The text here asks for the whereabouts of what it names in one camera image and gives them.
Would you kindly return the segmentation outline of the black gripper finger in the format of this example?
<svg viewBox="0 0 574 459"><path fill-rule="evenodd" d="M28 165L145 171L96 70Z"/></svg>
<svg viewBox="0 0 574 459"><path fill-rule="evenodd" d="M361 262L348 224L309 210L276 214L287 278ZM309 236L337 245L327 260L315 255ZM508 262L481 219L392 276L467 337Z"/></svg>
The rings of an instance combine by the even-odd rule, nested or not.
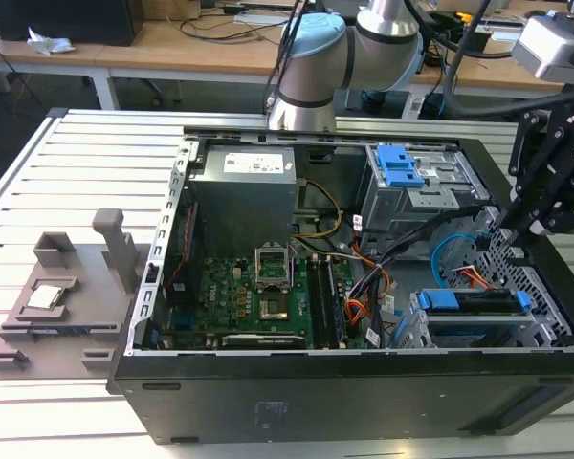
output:
<svg viewBox="0 0 574 459"><path fill-rule="evenodd" d="M574 146L550 157L530 216L533 234L574 234Z"/></svg>
<svg viewBox="0 0 574 459"><path fill-rule="evenodd" d="M502 228L513 232L514 240L541 214L539 201L554 175L548 166L563 140L563 128L552 128L546 112L526 112L520 117L508 165L508 173L516 182L510 191L511 203L500 220Z"/></svg>

